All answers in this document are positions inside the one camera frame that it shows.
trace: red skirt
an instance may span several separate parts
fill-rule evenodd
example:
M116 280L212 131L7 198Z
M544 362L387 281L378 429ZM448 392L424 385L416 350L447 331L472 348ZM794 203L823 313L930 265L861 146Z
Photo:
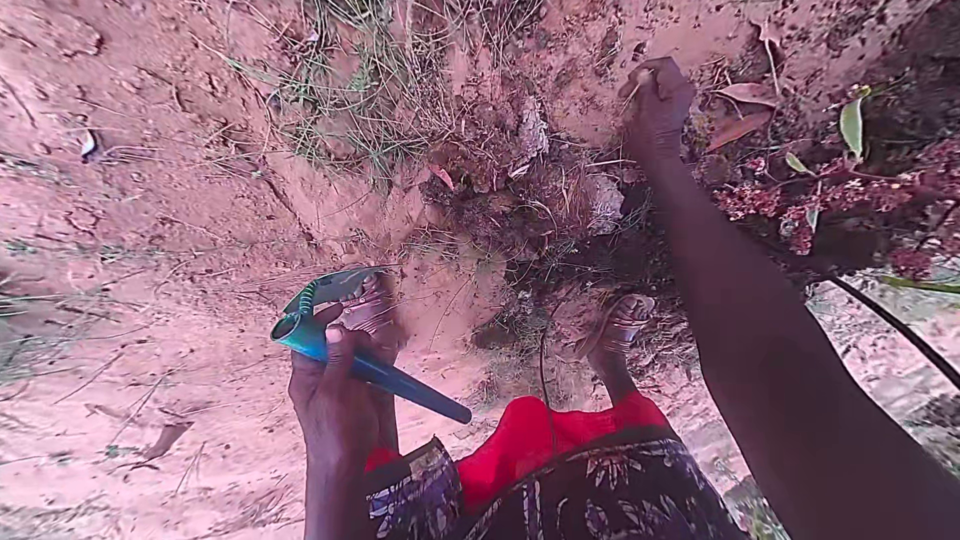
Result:
M550 415L556 433L556 453ZM516 398L504 409L493 435L473 454L457 462L467 512L482 508L500 491L559 454L625 428L668 425L657 406L639 392L600 412L548 411L539 398ZM367 460L367 470L397 458L400 455L393 451L376 449Z

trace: dry grass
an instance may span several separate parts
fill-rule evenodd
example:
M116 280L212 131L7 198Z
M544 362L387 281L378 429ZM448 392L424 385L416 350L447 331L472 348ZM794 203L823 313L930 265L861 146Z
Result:
M389 189L402 161L421 157L455 129L443 69L450 33L463 17L453 5L439 13L412 2L401 43L386 0L311 8L313 34L298 44L299 64L277 87L277 128L295 154Z

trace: black cable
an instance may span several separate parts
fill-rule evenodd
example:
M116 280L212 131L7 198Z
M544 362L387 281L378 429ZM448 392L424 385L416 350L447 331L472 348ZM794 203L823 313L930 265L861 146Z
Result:
M914 347L920 349L920 352L923 353L927 359L933 362L933 365L937 366L937 369L939 369L940 372L947 377L947 379L950 379L950 382L952 382L954 386L960 389L960 373L957 372L956 368L950 365L950 363L947 362L947 359L941 356L940 353L937 353L933 347L930 347L930 344L924 341L922 337L916 335L912 330L910 330L910 327L906 326L903 321L895 317L893 313L884 309L883 306L874 302L869 296L863 294L849 283L834 277L829 278L829 280L836 286L847 291L847 294L862 302L864 306L869 307L874 313L879 315L881 319L890 323L890 326L897 329L897 331L900 332L903 337L907 339L907 341L913 343Z

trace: sandal strap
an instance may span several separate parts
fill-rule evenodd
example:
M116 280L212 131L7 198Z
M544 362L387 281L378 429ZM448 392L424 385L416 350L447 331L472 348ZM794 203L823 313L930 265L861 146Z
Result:
M379 277L377 277L377 281L374 282L372 290L368 291L360 298L342 302L344 305L344 314L349 314L351 311L355 311L367 305L381 305L383 307L383 309L379 310L377 313L374 313L370 317L353 325L352 328L349 328L349 330L365 331L373 336L377 331L391 326L394 323L394 319L389 314L393 306L388 306L389 303L386 302L387 297L389 296L390 290L383 286L379 281Z

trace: dead leaf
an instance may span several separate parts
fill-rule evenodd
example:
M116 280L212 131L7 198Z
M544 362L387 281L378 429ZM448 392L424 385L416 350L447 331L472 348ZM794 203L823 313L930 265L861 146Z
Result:
M93 132L90 130L83 130L80 135L81 138L81 148L80 148L80 161L86 163L86 157L93 153L97 149L97 139L93 136Z
M773 89L760 83L737 83L721 88L717 90L717 93L743 103L759 103L774 109L778 102L777 94L773 92Z
M450 175L447 174L447 172L444 170L443 167L435 163L427 163L427 167L430 169L430 172L437 175L437 177L440 178L440 180L444 181L444 184L446 184L446 186L450 188L450 191L454 190L453 179L450 178Z
M710 145L707 148L707 151L711 152L716 150L728 142L734 142L740 137L754 130L762 128L767 122L770 121L770 118L772 118L773 115L774 114L771 110L747 114L743 118L731 123L731 125L727 126L726 128L714 133L713 137L710 139Z
M160 432L160 437L156 439L154 446L150 447L143 458L145 460L160 457L170 451L177 439L193 426L193 422L181 422L179 424L167 424Z

